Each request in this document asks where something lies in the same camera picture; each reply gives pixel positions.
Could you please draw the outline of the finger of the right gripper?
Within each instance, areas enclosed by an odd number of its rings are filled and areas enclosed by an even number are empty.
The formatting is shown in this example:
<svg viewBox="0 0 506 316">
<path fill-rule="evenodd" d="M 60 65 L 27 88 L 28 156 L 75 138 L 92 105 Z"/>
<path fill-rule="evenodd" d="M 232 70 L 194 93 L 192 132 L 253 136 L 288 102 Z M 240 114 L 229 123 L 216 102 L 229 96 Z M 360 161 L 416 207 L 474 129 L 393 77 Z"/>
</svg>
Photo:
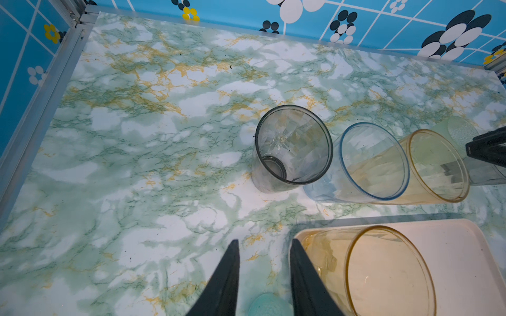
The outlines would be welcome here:
<svg viewBox="0 0 506 316">
<path fill-rule="evenodd" d="M 466 154 L 471 158 L 506 168 L 505 129 L 504 126 L 474 137 L 465 145 Z"/>
</svg>

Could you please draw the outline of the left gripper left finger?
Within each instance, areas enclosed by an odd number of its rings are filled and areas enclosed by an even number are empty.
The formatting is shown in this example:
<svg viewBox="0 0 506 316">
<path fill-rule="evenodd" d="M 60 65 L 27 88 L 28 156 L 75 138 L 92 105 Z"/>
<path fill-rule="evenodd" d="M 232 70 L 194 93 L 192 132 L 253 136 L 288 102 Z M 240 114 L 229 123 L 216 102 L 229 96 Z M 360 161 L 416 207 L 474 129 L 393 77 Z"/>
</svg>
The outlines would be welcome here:
<svg viewBox="0 0 506 316">
<path fill-rule="evenodd" d="M 235 239 L 187 315 L 236 315 L 240 262 L 239 241 Z"/>
</svg>

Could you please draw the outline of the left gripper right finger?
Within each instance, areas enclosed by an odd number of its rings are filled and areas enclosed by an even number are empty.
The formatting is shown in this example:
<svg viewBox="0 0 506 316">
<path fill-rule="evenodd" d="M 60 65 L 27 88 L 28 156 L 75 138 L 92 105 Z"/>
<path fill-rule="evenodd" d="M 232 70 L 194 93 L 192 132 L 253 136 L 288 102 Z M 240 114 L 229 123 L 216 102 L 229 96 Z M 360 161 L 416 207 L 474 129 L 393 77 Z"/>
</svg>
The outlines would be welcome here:
<svg viewBox="0 0 506 316">
<path fill-rule="evenodd" d="M 344 315 L 298 239 L 291 242 L 289 266 L 294 315 Z"/>
</svg>

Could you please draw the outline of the teal dotted glass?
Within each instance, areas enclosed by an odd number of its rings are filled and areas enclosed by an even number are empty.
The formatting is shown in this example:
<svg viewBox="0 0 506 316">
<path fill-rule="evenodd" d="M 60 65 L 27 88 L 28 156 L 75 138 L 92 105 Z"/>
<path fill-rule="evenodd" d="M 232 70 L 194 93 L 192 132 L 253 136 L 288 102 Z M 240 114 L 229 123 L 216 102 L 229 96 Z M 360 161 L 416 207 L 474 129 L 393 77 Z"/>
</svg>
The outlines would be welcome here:
<svg viewBox="0 0 506 316">
<path fill-rule="evenodd" d="M 293 306 L 279 296 L 265 293 L 251 304 L 248 316 L 294 316 Z"/>
</svg>

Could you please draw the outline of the tall yellow glass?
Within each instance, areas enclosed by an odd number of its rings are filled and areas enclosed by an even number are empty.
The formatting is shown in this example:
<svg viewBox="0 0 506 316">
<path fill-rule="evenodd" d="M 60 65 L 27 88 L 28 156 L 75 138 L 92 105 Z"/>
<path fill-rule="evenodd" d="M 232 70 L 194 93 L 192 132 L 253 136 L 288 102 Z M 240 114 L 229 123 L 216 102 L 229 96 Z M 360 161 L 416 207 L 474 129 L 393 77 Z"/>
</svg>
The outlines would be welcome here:
<svg viewBox="0 0 506 316">
<path fill-rule="evenodd" d="M 410 179 L 402 195 L 385 205 L 452 204 L 469 194 L 470 180 L 455 147 L 442 135 L 420 129 L 399 141 L 407 156 Z"/>
</svg>

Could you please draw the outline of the tall amber glass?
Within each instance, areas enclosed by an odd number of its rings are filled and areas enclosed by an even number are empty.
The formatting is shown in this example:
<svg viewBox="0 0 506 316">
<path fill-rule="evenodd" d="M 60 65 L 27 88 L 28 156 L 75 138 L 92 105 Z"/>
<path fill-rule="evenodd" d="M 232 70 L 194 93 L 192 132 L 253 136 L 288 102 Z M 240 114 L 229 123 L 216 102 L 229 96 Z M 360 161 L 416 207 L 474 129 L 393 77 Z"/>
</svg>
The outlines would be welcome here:
<svg viewBox="0 0 506 316">
<path fill-rule="evenodd" d="M 296 239 L 345 315 L 436 315 L 429 268 L 398 230 L 385 225 L 308 229 Z"/>
</svg>

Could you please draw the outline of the tall pale blue glass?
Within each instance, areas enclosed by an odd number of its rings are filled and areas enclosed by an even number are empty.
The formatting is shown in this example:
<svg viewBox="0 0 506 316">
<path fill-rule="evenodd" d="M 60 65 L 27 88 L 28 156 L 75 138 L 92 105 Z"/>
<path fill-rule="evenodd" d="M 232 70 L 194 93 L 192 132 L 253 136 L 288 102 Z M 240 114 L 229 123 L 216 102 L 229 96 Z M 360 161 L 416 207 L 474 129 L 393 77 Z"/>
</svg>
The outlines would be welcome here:
<svg viewBox="0 0 506 316">
<path fill-rule="evenodd" d="M 304 191 L 320 203 L 373 204 L 399 198 L 409 180 L 407 154 L 397 139 L 378 125 L 358 122 L 334 142 L 325 175 Z"/>
</svg>

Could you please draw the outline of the tall grey glass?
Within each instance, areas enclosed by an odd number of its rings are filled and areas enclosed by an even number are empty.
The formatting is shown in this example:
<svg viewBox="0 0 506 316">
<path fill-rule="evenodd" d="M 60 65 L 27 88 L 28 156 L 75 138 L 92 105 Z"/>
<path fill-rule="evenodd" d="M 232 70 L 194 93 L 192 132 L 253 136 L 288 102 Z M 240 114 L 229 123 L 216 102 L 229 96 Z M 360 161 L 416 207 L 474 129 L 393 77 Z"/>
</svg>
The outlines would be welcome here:
<svg viewBox="0 0 506 316">
<path fill-rule="evenodd" d="M 326 174 L 332 160 L 331 134 L 306 108 L 275 107 L 256 127 L 252 181 L 261 192 L 285 192 L 312 184 Z"/>
</svg>

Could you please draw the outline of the cream plastic tray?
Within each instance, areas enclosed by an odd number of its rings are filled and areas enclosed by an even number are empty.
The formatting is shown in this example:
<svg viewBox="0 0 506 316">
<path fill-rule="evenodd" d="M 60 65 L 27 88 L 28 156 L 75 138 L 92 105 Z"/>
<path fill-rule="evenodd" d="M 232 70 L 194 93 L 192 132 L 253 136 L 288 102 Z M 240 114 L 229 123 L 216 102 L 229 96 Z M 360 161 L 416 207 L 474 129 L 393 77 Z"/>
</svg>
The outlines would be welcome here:
<svg viewBox="0 0 506 316">
<path fill-rule="evenodd" d="M 404 234 L 423 256 L 435 288 L 436 315 L 505 314 L 505 282 L 473 222 L 446 219 L 379 225 Z"/>
</svg>

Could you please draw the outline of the small grey glass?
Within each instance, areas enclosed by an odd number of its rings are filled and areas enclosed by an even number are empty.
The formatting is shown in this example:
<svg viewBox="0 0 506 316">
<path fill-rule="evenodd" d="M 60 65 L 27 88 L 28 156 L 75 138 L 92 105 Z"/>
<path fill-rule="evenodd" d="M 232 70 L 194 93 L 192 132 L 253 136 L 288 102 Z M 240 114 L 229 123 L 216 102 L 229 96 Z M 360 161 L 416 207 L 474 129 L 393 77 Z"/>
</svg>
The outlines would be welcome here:
<svg viewBox="0 0 506 316">
<path fill-rule="evenodd" d="M 463 159 L 472 186 L 505 184 L 505 167 L 466 157 Z"/>
</svg>

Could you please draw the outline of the small light green glass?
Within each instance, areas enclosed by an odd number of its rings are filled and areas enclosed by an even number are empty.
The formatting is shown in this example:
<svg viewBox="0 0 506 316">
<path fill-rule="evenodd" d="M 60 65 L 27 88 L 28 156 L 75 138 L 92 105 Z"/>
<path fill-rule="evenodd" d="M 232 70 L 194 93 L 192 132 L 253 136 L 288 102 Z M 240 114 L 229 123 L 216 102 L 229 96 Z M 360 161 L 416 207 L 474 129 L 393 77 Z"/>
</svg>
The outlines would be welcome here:
<svg viewBox="0 0 506 316">
<path fill-rule="evenodd" d="M 478 136 L 478 130 L 467 120 L 457 116 L 445 118 L 430 130 L 443 136 L 464 159 L 467 157 L 466 144 Z"/>
</svg>

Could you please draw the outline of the right aluminium corner post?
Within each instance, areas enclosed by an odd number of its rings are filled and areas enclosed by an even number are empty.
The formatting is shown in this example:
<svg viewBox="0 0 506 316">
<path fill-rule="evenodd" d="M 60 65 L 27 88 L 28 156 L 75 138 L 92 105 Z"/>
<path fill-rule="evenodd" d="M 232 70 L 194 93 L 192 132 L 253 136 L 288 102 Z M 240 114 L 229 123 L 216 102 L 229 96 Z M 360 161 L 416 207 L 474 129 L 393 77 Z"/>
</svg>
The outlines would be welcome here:
<svg viewBox="0 0 506 316">
<path fill-rule="evenodd" d="M 505 76 L 505 50 L 498 50 L 486 58 L 484 68 L 493 71 L 497 76 Z"/>
</svg>

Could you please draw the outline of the aluminium corner post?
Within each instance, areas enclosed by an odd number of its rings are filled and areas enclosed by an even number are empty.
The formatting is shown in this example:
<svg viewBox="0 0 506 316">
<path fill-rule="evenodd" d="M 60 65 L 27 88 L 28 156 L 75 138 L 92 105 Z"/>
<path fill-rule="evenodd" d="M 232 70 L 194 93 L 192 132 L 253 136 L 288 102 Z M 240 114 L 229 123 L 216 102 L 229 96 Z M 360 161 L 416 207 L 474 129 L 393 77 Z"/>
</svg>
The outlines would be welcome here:
<svg viewBox="0 0 506 316">
<path fill-rule="evenodd" d="M 498 50 L 486 58 L 484 68 L 493 71 L 497 76 L 505 76 L 505 50 Z"/>
<path fill-rule="evenodd" d="M 86 8 L 98 1 L 1 2 L 1 223 L 16 199 L 17 169 L 50 93 L 50 74 Z"/>
</svg>

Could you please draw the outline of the left aluminium corner post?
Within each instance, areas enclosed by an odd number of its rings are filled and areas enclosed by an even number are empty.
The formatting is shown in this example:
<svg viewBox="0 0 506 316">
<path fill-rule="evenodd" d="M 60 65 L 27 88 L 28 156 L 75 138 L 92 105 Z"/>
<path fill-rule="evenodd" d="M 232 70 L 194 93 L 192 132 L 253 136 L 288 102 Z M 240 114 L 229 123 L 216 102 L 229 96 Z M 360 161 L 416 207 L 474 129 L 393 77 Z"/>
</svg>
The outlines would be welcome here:
<svg viewBox="0 0 506 316">
<path fill-rule="evenodd" d="M 50 74 L 86 8 L 98 1 L 1 2 L 1 223 L 16 199 L 17 169 L 50 93 Z"/>
</svg>

